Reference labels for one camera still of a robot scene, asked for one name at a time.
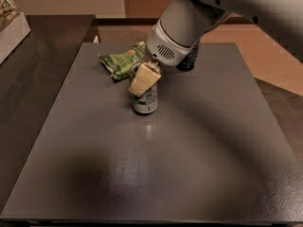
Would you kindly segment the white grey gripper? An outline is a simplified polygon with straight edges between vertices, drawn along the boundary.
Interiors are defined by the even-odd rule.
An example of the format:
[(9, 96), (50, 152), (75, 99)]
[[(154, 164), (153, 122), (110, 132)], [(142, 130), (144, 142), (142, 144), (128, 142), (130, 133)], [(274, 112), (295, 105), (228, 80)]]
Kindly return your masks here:
[(177, 66), (203, 35), (229, 15), (199, 0), (171, 0), (146, 41), (146, 59), (139, 65), (129, 92), (142, 96), (160, 78), (160, 66)]

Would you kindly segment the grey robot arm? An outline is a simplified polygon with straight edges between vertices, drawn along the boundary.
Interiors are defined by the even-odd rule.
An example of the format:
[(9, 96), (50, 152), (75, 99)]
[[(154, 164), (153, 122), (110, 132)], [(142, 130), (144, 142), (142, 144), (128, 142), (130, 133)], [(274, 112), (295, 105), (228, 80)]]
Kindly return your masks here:
[(232, 13), (254, 23), (303, 60), (303, 0), (171, 0), (147, 38), (144, 58), (178, 65)]

